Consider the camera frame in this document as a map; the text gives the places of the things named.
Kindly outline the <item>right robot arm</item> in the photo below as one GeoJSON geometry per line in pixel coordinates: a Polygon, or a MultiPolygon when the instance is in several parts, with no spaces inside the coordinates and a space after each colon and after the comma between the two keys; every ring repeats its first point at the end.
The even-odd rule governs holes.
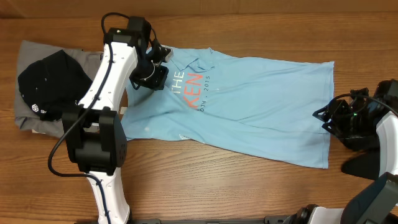
{"type": "Polygon", "coordinates": [[[323,129],[360,155],[347,160],[345,174],[371,180],[345,208],[311,204],[287,217],[284,223],[397,223],[397,80],[381,81],[373,96],[369,90],[351,90],[334,97],[313,116],[323,129]]]}

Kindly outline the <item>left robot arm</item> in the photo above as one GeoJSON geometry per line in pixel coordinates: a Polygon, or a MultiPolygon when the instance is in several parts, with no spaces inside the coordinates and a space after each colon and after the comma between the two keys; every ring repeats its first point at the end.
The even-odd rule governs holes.
{"type": "Polygon", "coordinates": [[[88,179],[95,196],[97,223],[132,223],[126,202],[121,167],[127,138],[119,118],[125,87],[163,90],[168,74],[164,66],[172,49],[162,46],[151,24],[129,16],[125,29],[102,29],[104,49],[95,79],[85,96],[62,114],[64,134],[54,145],[67,145],[69,159],[88,179]]]}

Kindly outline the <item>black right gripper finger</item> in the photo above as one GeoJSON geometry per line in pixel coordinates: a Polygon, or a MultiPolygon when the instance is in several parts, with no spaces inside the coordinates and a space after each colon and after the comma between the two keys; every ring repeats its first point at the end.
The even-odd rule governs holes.
{"type": "Polygon", "coordinates": [[[313,117],[319,119],[320,121],[327,123],[330,120],[330,112],[328,110],[328,105],[323,108],[316,110],[313,114],[313,117]]]}
{"type": "Polygon", "coordinates": [[[336,136],[338,129],[334,123],[323,123],[322,128],[328,131],[330,134],[336,136]]]}

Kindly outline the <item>black t-shirt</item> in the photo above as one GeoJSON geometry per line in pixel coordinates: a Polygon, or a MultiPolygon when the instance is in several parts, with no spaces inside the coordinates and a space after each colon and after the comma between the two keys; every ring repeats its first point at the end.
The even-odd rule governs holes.
{"type": "Polygon", "coordinates": [[[378,104],[375,121],[378,140],[345,139],[346,147],[363,149],[364,153],[343,163],[341,171],[376,180],[385,172],[397,174],[397,81],[380,82],[374,96],[368,99],[378,104]]]}

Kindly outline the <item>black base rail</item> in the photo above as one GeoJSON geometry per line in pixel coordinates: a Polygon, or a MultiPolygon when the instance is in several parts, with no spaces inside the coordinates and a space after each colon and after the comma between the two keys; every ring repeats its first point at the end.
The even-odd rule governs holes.
{"type": "Polygon", "coordinates": [[[131,220],[131,224],[283,224],[287,215],[267,216],[255,219],[221,219],[221,220],[131,220]]]}

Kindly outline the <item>folded grey garment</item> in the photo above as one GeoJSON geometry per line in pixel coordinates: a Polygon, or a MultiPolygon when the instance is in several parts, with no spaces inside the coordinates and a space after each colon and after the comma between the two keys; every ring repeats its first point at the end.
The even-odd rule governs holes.
{"type": "MultiPolygon", "coordinates": [[[[52,55],[59,50],[62,50],[62,48],[23,40],[19,47],[16,75],[19,76],[30,64],[52,55]]],[[[103,56],[102,52],[89,52],[82,49],[68,48],[64,48],[63,50],[81,65],[90,79],[95,78],[103,56]]],[[[14,122],[22,131],[47,134],[56,138],[60,138],[63,134],[61,120],[42,121],[26,105],[19,91],[18,81],[15,81],[14,122]]]]}

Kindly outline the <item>folded black garment with logo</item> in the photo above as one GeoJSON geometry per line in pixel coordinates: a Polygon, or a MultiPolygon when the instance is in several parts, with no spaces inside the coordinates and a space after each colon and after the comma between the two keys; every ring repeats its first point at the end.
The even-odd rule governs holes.
{"type": "Polygon", "coordinates": [[[44,121],[59,120],[92,84],[81,65],[64,50],[30,64],[17,81],[26,105],[44,121]]]}

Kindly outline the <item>light blue printed t-shirt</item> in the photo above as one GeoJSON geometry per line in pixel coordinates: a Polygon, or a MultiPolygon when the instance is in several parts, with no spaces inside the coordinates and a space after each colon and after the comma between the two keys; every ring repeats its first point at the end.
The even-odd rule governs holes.
{"type": "Polygon", "coordinates": [[[174,49],[163,90],[127,87],[128,139],[192,139],[298,166],[326,169],[330,135],[313,112],[334,94],[333,62],[233,57],[174,49]]]}

